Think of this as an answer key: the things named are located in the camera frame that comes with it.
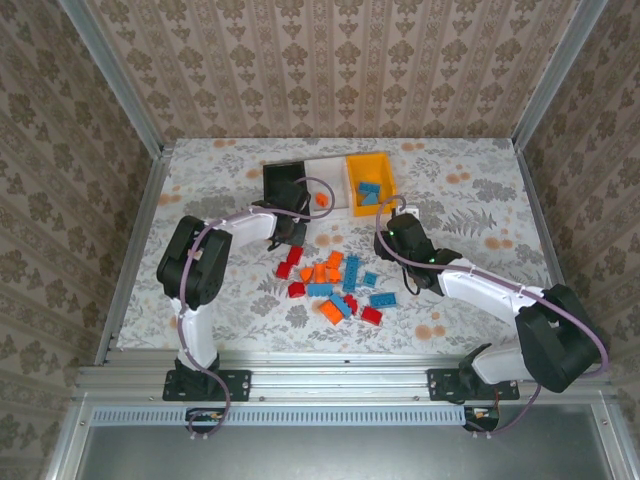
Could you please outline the black plastic bin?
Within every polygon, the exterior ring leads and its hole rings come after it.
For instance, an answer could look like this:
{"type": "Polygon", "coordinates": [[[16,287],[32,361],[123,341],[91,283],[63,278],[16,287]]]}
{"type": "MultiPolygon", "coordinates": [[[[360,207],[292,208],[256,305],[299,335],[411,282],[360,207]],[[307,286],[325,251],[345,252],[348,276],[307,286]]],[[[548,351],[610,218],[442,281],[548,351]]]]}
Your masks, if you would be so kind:
{"type": "Polygon", "coordinates": [[[263,166],[264,200],[279,209],[308,215],[310,193],[302,161],[287,161],[263,166]]]}

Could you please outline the white plastic bin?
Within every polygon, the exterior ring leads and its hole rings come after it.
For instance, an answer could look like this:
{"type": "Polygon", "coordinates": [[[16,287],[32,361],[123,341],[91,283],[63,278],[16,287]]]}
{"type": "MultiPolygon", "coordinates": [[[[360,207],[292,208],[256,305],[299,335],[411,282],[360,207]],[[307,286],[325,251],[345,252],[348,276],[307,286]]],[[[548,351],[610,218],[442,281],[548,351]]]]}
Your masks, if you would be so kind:
{"type": "MultiPolygon", "coordinates": [[[[328,219],[344,219],[351,214],[352,194],[349,185],[346,157],[315,158],[304,161],[305,173],[307,176],[319,178],[326,182],[334,192],[335,206],[328,219]]],[[[310,214],[319,215],[327,208],[321,206],[316,201],[316,195],[324,194],[330,199],[329,191],[317,181],[307,182],[308,190],[311,194],[309,204],[310,214]]]]}

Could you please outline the long blue lego plate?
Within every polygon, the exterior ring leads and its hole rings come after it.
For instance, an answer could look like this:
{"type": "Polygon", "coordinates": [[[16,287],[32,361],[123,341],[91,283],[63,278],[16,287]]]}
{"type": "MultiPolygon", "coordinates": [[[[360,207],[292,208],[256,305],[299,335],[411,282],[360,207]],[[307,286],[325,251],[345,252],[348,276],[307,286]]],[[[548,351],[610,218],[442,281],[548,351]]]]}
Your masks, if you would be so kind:
{"type": "Polygon", "coordinates": [[[349,255],[346,260],[342,290],[349,294],[356,289],[360,258],[357,255],[349,255]]]}

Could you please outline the orange plastic bin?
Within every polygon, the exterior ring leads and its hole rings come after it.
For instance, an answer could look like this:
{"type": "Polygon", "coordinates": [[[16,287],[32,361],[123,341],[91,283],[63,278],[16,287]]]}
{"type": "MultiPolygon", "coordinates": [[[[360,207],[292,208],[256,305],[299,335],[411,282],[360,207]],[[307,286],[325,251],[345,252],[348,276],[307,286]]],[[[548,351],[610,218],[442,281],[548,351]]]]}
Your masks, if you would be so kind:
{"type": "Polygon", "coordinates": [[[396,194],[396,184],[389,156],[386,152],[376,152],[346,157],[350,190],[352,194],[352,213],[355,217],[375,215],[381,204],[396,194]],[[381,185],[379,204],[361,206],[366,195],[358,193],[360,182],[372,182],[381,185]]]}

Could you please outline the grey metal panel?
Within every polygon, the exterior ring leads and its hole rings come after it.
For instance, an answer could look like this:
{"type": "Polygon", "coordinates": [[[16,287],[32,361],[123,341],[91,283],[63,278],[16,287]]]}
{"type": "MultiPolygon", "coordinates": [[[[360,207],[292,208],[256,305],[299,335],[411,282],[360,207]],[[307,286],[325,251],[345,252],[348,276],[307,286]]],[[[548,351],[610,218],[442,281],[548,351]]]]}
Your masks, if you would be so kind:
{"type": "Polygon", "coordinates": [[[77,480],[612,480],[589,432],[520,427],[474,438],[451,427],[98,427],[77,480]]]}

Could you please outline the aluminium table side rail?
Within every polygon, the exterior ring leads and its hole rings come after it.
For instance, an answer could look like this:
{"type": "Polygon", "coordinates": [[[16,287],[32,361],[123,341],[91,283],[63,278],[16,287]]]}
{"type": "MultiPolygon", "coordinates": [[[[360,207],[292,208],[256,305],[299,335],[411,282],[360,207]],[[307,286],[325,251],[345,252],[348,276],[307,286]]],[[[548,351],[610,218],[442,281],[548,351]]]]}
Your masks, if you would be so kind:
{"type": "Polygon", "coordinates": [[[149,177],[145,185],[116,289],[104,324],[103,333],[93,363],[94,366],[104,365],[109,351],[117,344],[137,272],[144,254],[144,248],[157,203],[168,174],[174,148],[174,143],[165,145],[160,155],[152,161],[149,177]]]}
{"type": "Polygon", "coordinates": [[[549,366],[558,371],[576,369],[585,361],[597,358],[598,349],[589,335],[567,319],[562,310],[575,307],[578,301],[570,296],[565,285],[524,155],[513,150],[551,280],[548,287],[522,285],[516,288],[517,299],[531,302],[516,311],[518,345],[524,361],[534,367],[549,366]]]}

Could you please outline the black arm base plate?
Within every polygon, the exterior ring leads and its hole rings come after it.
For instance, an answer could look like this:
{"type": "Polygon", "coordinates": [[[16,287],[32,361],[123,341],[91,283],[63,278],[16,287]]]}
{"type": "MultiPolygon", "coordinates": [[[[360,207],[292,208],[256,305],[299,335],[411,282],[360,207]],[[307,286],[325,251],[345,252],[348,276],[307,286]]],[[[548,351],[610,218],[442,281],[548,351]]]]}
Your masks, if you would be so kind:
{"type": "Polygon", "coordinates": [[[518,400],[518,384],[503,381],[495,385],[484,383],[476,374],[469,379],[455,368],[435,368],[426,372],[429,398],[462,404],[466,401],[518,400]]]}
{"type": "MultiPolygon", "coordinates": [[[[229,390],[231,401],[246,402],[251,389],[250,370],[218,370],[216,375],[229,390]]],[[[210,375],[189,368],[170,370],[165,377],[162,399],[173,402],[224,402],[225,393],[210,375]]]]}

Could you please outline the aluminium mounting rail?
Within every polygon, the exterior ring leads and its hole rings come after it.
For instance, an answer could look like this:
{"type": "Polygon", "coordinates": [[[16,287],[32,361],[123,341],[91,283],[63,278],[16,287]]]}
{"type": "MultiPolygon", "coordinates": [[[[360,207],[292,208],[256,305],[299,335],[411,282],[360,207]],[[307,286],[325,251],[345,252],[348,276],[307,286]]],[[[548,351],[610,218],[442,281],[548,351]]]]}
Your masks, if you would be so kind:
{"type": "MultiPolygon", "coordinates": [[[[78,399],[112,404],[162,400],[172,350],[114,350],[104,364],[83,367],[78,399]]],[[[458,355],[224,351],[224,369],[252,373],[249,405],[427,405],[427,372],[454,368],[458,355]]]]}

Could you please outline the aluminium frame post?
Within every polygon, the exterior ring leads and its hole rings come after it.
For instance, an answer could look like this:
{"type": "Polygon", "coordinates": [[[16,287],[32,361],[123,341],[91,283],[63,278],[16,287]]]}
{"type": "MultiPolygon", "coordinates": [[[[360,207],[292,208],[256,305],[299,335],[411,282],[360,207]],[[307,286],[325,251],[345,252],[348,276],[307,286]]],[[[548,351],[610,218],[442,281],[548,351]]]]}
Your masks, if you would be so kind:
{"type": "Polygon", "coordinates": [[[164,141],[146,113],[141,97],[117,58],[116,49],[91,12],[87,0],[59,0],[94,62],[152,158],[161,156],[164,141]]]}
{"type": "Polygon", "coordinates": [[[516,151],[523,151],[558,93],[569,70],[604,11],[608,0],[580,0],[512,134],[516,151]]]}

